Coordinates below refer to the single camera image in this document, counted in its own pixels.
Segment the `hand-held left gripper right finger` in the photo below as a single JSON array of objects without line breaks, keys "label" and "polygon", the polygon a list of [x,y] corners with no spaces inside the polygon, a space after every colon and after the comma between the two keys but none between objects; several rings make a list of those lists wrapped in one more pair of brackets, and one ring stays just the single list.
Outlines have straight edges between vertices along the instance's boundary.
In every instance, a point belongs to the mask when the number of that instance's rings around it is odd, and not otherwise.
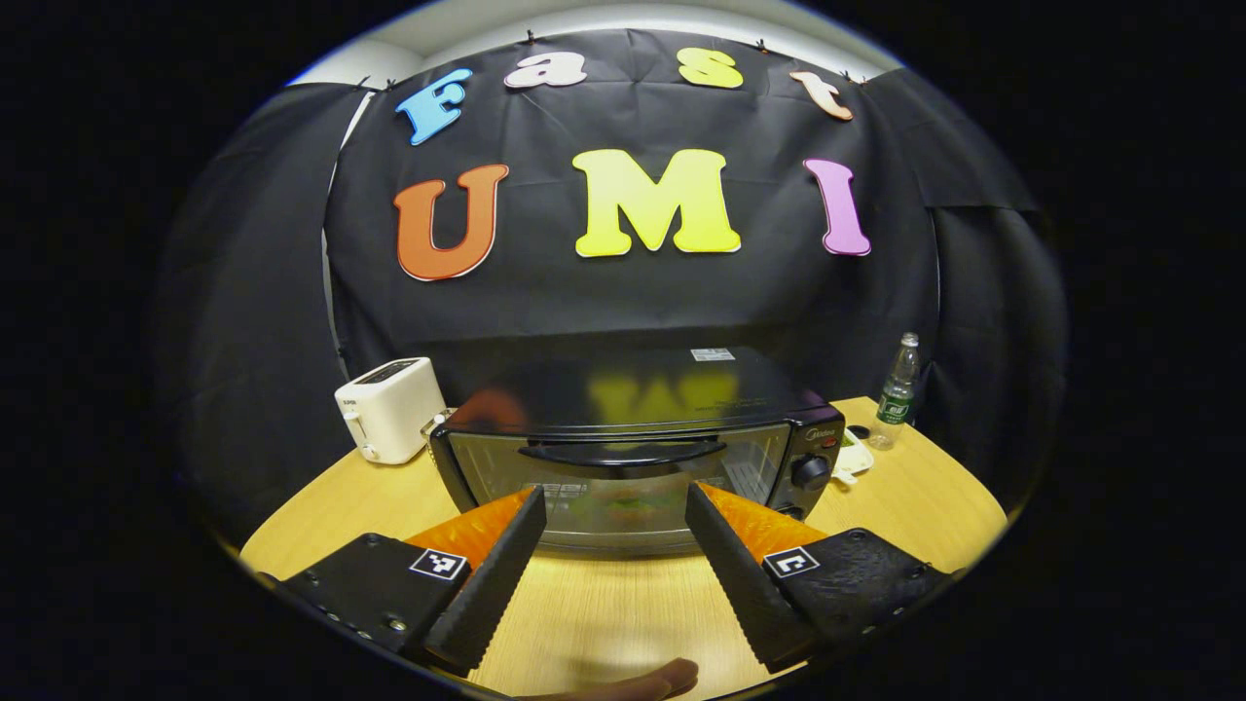
[{"label": "hand-held left gripper right finger", "polygon": [[872,530],[829,535],[703,482],[685,522],[770,674],[858,647],[953,580]]}]

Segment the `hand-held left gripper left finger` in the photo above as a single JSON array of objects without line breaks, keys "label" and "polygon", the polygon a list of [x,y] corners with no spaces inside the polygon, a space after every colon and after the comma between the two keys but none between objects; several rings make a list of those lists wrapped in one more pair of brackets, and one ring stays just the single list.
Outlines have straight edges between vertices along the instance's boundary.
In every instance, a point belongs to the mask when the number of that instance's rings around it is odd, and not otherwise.
[{"label": "hand-held left gripper left finger", "polygon": [[407,538],[365,533],[277,581],[312,615],[446,674],[478,667],[546,529],[540,486]]}]

